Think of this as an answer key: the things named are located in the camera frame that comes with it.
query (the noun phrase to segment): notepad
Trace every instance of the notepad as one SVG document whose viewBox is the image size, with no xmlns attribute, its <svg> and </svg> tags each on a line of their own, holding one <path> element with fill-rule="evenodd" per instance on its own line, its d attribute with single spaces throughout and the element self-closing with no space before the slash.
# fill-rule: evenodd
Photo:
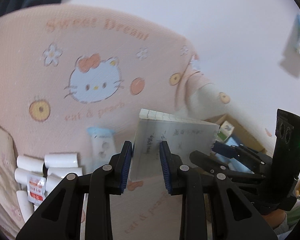
<svg viewBox="0 0 300 240">
<path fill-rule="evenodd" d="M 139 181 L 162 174 L 159 144 L 167 141 L 170 151 L 184 164 L 196 167 L 189 160 L 198 150 L 207 155 L 219 132 L 219 125 L 173 114 L 141 109 L 136 131 L 129 178 Z"/>
</svg>

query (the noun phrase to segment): white wall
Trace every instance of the white wall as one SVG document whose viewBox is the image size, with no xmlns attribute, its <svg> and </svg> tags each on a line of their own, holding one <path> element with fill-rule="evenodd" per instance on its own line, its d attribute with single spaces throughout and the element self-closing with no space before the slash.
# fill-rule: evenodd
<svg viewBox="0 0 300 240">
<path fill-rule="evenodd" d="M 192 41 L 202 71 L 273 135 L 276 110 L 300 115 L 293 0 L 63 0 L 141 16 Z"/>
</svg>

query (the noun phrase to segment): cat face print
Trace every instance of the cat face print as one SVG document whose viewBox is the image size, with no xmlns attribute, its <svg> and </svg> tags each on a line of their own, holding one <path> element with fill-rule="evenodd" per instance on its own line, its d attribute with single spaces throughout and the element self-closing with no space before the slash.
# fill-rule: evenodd
<svg viewBox="0 0 300 240">
<path fill-rule="evenodd" d="M 120 87 L 119 59 L 101 61 L 99 54 L 80 57 L 69 80 L 68 95 L 80 103 L 96 103 L 112 96 Z"/>
</svg>

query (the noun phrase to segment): white paper roll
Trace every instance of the white paper roll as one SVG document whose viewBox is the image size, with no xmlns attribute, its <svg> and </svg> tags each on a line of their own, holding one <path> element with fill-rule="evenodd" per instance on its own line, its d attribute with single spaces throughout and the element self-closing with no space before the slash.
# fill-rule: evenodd
<svg viewBox="0 0 300 240">
<path fill-rule="evenodd" d="M 50 153 L 44 156 L 47 168 L 73 168 L 78 167 L 77 153 Z"/>
<path fill-rule="evenodd" d="M 25 222 L 27 222 L 27 220 L 34 213 L 33 204 L 27 200 L 27 197 L 28 197 L 28 192 L 23 190 L 17 191 L 17 199 L 18 199 L 19 207 Z"/>
<path fill-rule="evenodd" d="M 28 156 L 18 156 L 17 166 L 18 168 L 24 169 L 26 171 L 32 171 L 42 174 L 43 173 L 44 160 L 31 158 Z"/>
<path fill-rule="evenodd" d="M 28 182 L 27 182 L 27 176 L 28 175 L 40 175 L 40 174 L 35 174 L 33 172 L 30 172 L 30 171 L 26 171 L 26 170 L 23 170 L 23 169 L 20 169 L 20 168 L 16 168 L 15 172 L 14 172 L 14 178 L 16 180 L 16 182 L 20 183 L 20 184 L 23 184 L 23 185 L 27 185 Z"/>
<path fill-rule="evenodd" d="M 64 178 L 69 173 L 75 173 L 78 176 L 82 176 L 82 168 L 49 168 L 48 169 L 48 176 L 54 175 L 59 178 Z"/>
<path fill-rule="evenodd" d="M 60 177 L 50 175 L 47 177 L 46 191 L 51 192 L 62 181 Z"/>
</svg>

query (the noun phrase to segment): red label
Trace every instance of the red label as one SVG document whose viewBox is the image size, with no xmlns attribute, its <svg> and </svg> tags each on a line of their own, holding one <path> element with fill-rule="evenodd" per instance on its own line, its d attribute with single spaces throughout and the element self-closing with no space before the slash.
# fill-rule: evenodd
<svg viewBox="0 0 300 240">
<path fill-rule="evenodd" d="M 30 192 L 30 196 L 33 197 L 33 198 L 35 198 L 36 200 L 41 200 L 41 201 L 43 201 L 42 196 L 37 195 L 37 194 L 35 194 L 35 193 L 33 193 L 33 192 Z"/>
</svg>

